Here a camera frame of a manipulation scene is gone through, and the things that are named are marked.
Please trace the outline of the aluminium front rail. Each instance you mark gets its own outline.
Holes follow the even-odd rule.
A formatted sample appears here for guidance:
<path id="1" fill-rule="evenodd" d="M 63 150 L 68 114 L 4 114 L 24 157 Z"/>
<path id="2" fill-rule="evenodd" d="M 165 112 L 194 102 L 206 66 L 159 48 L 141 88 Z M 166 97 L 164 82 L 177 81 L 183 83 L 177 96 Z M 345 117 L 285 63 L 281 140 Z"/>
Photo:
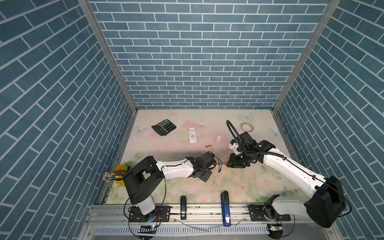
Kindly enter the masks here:
<path id="1" fill-rule="evenodd" d="M 264 221 L 254 217 L 248 204 L 230 204 L 231 226 L 225 227 L 220 204 L 169 204 L 164 221 L 136 223 L 128 220 L 123 205 L 94 205 L 80 233 L 81 240 L 340 240 L 336 225 L 323 228 L 311 219 L 291 216 L 289 221 Z"/>

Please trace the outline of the small white remote control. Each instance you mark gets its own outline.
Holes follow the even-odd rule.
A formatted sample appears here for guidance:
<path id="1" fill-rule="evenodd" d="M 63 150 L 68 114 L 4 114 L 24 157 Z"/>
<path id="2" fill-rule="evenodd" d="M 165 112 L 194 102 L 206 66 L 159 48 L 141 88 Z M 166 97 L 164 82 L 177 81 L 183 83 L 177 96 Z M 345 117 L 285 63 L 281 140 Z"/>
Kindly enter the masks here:
<path id="1" fill-rule="evenodd" d="M 195 128 L 189 128 L 188 129 L 188 134 L 189 134 L 189 142 L 190 143 L 196 143 L 197 140 L 197 132 Z"/>

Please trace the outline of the aluminium corner post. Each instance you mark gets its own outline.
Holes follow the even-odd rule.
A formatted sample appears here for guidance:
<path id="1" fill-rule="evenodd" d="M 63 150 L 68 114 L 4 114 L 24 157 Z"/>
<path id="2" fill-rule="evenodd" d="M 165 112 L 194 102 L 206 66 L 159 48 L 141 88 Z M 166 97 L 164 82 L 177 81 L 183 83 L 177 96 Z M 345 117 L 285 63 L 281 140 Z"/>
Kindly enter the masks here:
<path id="1" fill-rule="evenodd" d="M 320 36 L 322 35 L 323 31 L 325 30 L 328 22 L 330 21 L 331 17 L 335 13 L 337 7 L 339 6 L 341 0 L 330 0 L 327 4 L 322 17 L 320 18 L 320 21 L 317 23 L 316 27 L 314 28 L 314 31 L 309 38 L 307 44 L 304 47 L 304 50 L 300 57 L 298 58 L 298 61 L 296 65 L 293 67 L 293 70 L 288 77 L 284 87 L 282 88 L 281 93 L 279 94 L 276 102 L 274 103 L 272 114 L 276 115 L 278 110 L 280 109 L 285 97 L 287 96 L 288 92 L 290 91 L 291 87 L 295 83 L 300 71 L 302 70 L 305 62 L 309 58 L 312 50 L 314 49 L 316 43 L 320 39 Z"/>
<path id="2" fill-rule="evenodd" d="M 127 85 L 123 79 L 123 76 L 121 74 L 121 71 L 115 61 L 115 58 L 110 50 L 110 47 L 108 45 L 108 42 L 103 34 L 103 31 L 97 21 L 97 18 L 96 18 L 96 15 L 91 7 L 91 4 L 89 1 L 86 1 L 86 0 L 78 0 L 78 3 L 106 57 L 106 60 L 108 62 L 108 64 L 110 65 L 111 67 L 111 70 L 121 88 L 121 90 L 123 91 L 124 93 L 124 96 L 126 98 L 126 100 L 128 101 L 128 104 L 130 106 L 130 108 L 132 109 L 132 111 L 134 112 L 134 114 L 137 113 L 138 109 L 129 93 L 129 90 L 127 88 Z"/>

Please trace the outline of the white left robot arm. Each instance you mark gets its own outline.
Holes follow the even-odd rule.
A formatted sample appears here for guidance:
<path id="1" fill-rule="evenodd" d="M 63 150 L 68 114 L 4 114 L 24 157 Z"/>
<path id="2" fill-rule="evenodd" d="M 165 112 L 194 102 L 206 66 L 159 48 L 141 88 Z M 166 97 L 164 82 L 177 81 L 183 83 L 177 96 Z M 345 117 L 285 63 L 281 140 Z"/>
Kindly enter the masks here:
<path id="1" fill-rule="evenodd" d="M 198 178 L 207 182 L 215 168 L 220 172 L 222 161 L 212 152 L 198 157 L 186 157 L 180 161 L 162 162 L 153 156 L 144 158 L 122 177 L 129 199 L 144 216 L 156 213 L 152 193 L 162 181 L 178 178 Z"/>

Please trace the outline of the black stapler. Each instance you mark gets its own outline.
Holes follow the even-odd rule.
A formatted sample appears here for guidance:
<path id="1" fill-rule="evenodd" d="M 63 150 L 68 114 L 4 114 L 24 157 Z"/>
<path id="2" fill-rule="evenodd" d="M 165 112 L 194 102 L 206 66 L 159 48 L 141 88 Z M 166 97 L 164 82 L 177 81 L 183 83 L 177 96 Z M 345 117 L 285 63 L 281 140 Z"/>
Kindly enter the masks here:
<path id="1" fill-rule="evenodd" d="M 180 197 L 180 219 L 186 220 L 187 219 L 187 197 L 181 196 Z"/>

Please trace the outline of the tape roll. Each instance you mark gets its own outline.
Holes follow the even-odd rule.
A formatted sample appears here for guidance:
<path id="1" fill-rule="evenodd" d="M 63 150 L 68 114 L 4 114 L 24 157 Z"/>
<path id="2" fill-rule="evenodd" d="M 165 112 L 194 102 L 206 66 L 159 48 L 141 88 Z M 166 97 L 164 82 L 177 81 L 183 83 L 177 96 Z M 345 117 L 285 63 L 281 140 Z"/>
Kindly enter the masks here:
<path id="1" fill-rule="evenodd" d="M 253 127 L 253 125 L 251 125 L 250 123 L 242 123 L 242 124 L 241 124 L 241 129 L 242 129 L 244 132 L 251 133 L 251 132 L 254 130 L 254 127 Z"/>

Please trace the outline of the aluminium corner post right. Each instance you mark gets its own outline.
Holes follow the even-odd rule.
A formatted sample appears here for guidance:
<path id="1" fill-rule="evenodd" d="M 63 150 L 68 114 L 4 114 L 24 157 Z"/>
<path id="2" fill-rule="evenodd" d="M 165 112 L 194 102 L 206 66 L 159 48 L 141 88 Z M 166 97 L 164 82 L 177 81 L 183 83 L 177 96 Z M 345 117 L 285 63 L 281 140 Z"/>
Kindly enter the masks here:
<path id="1" fill-rule="evenodd" d="M 312 50 L 314 49 L 316 43 L 320 39 L 320 36 L 322 35 L 323 31 L 325 30 L 328 22 L 330 21 L 331 17 L 335 13 L 337 7 L 339 6 L 341 0 L 330 0 L 327 4 L 322 17 L 320 18 L 320 21 L 317 23 L 316 27 L 314 28 L 314 31 L 309 38 L 307 44 L 304 47 L 304 50 L 300 57 L 298 58 L 298 61 L 296 65 L 293 67 L 293 70 L 288 77 L 284 87 L 282 88 L 281 93 L 279 94 L 276 102 L 274 103 L 272 114 L 276 115 L 278 110 L 280 109 L 285 97 L 287 96 L 288 92 L 290 91 L 291 87 L 295 83 L 300 71 L 302 70 L 305 62 L 309 58 Z"/>

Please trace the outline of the blue stapler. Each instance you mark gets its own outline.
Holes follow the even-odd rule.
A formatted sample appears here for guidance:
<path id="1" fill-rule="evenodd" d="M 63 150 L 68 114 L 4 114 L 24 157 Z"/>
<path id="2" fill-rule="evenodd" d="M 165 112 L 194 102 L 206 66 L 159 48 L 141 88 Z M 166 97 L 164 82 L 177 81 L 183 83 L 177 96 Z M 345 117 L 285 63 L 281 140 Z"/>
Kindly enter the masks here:
<path id="1" fill-rule="evenodd" d="M 221 193 L 221 208 L 222 208 L 223 226 L 230 227 L 232 223 L 231 223 L 229 193 L 227 191 L 223 191 Z"/>

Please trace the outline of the yellow pen cup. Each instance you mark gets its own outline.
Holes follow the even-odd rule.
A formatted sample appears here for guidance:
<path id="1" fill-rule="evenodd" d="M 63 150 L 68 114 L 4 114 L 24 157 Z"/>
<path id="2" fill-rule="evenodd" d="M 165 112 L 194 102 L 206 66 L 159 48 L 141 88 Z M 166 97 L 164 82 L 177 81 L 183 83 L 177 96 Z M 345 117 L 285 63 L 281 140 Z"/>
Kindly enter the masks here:
<path id="1" fill-rule="evenodd" d="M 112 172 L 104 173 L 103 180 L 105 182 L 114 182 L 121 187 L 125 187 L 123 176 L 132 168 L 128 163 L 117 166 Z"/>

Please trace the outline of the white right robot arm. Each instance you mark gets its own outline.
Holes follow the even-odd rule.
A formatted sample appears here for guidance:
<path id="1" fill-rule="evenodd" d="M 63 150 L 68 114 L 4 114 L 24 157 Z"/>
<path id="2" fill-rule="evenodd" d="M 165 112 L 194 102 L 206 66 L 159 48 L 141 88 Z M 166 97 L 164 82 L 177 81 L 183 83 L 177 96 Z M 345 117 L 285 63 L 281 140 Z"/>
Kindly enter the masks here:
<path id="1" fill-rule="evenodd" d="M 345 210 L 347 201 L 339 179 L 317 174 L 276 148 L 268 152 L 256 150 L 246 153 L 234 145 L 231 150 L 228 167 L 246 168 L 253 162 L 260 162 L 284 175 L 306 194 L 304 197 L 273 195 L 264 203 L 263 211 L 267 219 L 274 221 L 279 216 L 295 215 L 310 218 L 319 226 L 330 228 Z"/>

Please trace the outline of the aluminium corner post left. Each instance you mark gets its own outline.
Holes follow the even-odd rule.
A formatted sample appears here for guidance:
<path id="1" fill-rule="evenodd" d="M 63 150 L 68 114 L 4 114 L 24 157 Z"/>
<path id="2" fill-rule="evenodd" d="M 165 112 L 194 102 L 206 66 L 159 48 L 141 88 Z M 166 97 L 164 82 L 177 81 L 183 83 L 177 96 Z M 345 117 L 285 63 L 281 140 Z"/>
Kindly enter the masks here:
<path id="1" fill-rule="evenodd" d="M 78 0 L 78 3 L 106 57 L 106 60 L 108 62 L 108 64 L 110 65 L 111 67 L 111 70 L 121 88 L 121 90 L 123 91 L 124 93 L 124 96 L 126 98 L 126 100 L 128 101 L 128 104 L 130 106 L 130 108 L 132 109 L 132 111 L 134 112 L 134 114 L 137 113 L 138 109 L 129 93 L 129 90 L 127 88 L 127 85 L 123 79 L 123 76 L 121 74 L 121 71 L 115 61 L 115 58 L 110 50 L 110 47 L 108 45 L 108 42 L 103 34 L 103 31 L 97 21 L 97 18 L 96 18 L 96 15 L 91 7 L 91 4 L 89 1 L 86 1 L 86 0 Z"/>

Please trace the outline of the black desktop calculator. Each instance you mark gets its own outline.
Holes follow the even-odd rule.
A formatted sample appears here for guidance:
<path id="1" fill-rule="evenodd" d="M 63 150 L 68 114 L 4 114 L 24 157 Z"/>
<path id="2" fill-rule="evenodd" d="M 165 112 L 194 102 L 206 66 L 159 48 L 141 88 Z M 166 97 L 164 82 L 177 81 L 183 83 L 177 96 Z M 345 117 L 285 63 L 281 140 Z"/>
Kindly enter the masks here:
<path id="1" fill-rule="evenodd" d="M 177 127 L 168 119 L 152 126 L 152 129 L 160 136 L 166 136 L 176 128 Z"/>

